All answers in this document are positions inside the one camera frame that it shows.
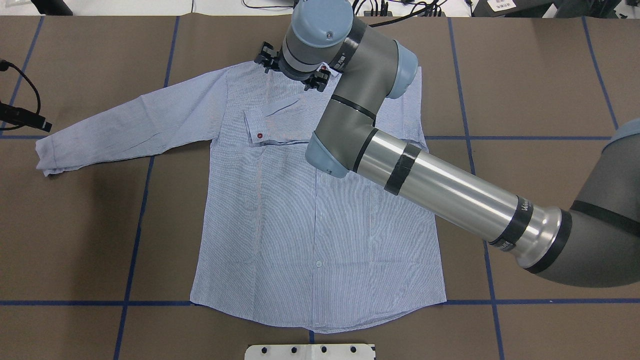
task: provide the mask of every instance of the paper label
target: paper label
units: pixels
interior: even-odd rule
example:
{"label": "paper label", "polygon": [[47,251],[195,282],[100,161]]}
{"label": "paper label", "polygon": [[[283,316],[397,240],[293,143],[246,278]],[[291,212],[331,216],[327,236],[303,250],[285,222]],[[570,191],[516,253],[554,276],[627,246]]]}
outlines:
{"label": "paper label", "polygon": [[486,0],[486,2],[495,12],[501,12],[503,10],[516,7],[513,0]]}

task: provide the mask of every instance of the shirt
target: shirt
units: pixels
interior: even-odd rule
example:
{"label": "shirt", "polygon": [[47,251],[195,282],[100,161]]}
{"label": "shirt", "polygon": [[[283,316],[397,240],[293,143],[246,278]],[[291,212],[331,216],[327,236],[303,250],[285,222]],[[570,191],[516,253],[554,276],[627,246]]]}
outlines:
{"label": "shirt", "polygon": [[[254,63],[213,71],[36,142],[45,175],[211,141],[191,301],[281,327],[362,329],[446,301],[434,214],[305,161],[335,89],[303,91]],[[421,75],[377,126],[426,149]]]}

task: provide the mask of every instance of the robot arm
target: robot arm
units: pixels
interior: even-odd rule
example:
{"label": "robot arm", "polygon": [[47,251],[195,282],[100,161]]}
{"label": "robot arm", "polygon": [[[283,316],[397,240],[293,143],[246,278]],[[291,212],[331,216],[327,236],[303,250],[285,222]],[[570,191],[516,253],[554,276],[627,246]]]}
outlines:
{"label": "robot arm", "polygon": [[[319,170],[335,177],[354,171],[551,281],[640,281],[640,161],[629,156],[640,153],[640,135],[605,148],[569,211],[542,208],[375,128],[384,98],[401,96],[412,82],[417,58],[354,17],[345,0],[300,1],[276,60],[278,70],[303,82],[322,62],[342,72],[307,147],[307,161]],[[638,121],[630,124],[636,133]]]}

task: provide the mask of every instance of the folded sleeve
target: folded sleeve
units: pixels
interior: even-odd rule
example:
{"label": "folded sleeve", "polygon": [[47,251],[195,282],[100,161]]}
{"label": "folded sleeve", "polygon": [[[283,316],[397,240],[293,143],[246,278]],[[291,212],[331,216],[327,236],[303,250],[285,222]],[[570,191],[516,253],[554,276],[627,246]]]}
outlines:
{"label": "folded sleeve", "polygon": [[215,140],[227,106],[227,70],[142,95],[36,142],[45,176],[94,163],[161,154]]}

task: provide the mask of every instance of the brown surface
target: brown surface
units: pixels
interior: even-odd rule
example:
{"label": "brown surface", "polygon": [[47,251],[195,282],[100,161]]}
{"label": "brown surface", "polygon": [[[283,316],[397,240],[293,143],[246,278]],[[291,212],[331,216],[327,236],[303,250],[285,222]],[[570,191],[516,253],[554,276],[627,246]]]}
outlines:
{"label": "brown surface", "polygon": [[580,19],[453,19],[453,29],[471,135],[612,135]]}
{"label": "brown surface", "polygon": [[0,306],[3,359],[112,359],[120,307]]}
{"label": "brown surface", "polygon": [[[22,68],[37,27],[37,17],[0,16],[0,34],[2,34],[0,37],[0,58]],[[0,74],[0,102],[9,103],[18,77],[18,72],[14,69]]]}
{"label": "brown surface", "polygon": [[[290,17],[180,18],[170,84],[278,44]],[[0,56],[22,65],[39,18],[4,17]],[[588,20],[620,124],[640,113],[638,21]],[[580,19],[454,19],[470,134],[609,136],[613,125]],[[28,63],[54,130],[161,88],[175,17],[46,17]],[[463,135],[449,26],[411,19],[381,28],[418,54],[428,136]],[[0,99],[17,78],[0,74]],[[16,104],[35,105],[24,83]],[[45,178],[34,139],[0,137],[0,358],[113,358],[148,159]],[[533,202],[568,207],[604,141],[471,140],[477,173]],[[465,140],[428,140],[470,170]],[[207,190],[209,143],[155,158],[130,300],[189,298]],[[483,244],[438,219],[447,296],[456,305],[316,342],[375,343],[378,359],[498,359]],[[497,299],[640,298],[640,285],[585,290],[553,284],[490,249]],[[25,306],[35,300],[115,300],[114,306]],[[306,343],[303,329],[256,324],[196,306],[129,304],[120,359],[242,359],[247,345]],[[507,360],[639,357],[638,304],[500,305]]]}
{"label": "brown surface", "polygon": [[640,45],[634,35],[640,33],[640,20],[624,23],[587,18],[587,25],[618,124],[639,118],[637,61]]}
{"label": "brown surface", "polygon": [[640,357],[640,304],[505,305],[498,310],[506,359]]}
{"label": "brown surface", "polygon": [[253,344],[307,343],[305,329],[270,327],[204,306],[132,307],[120,359],[243,359]]}
{"label": "brown surface", "polygon": [[431,306],[370,329],[316,334],[316,343],[376,345],[376,358],[497,359],[490,306]]}

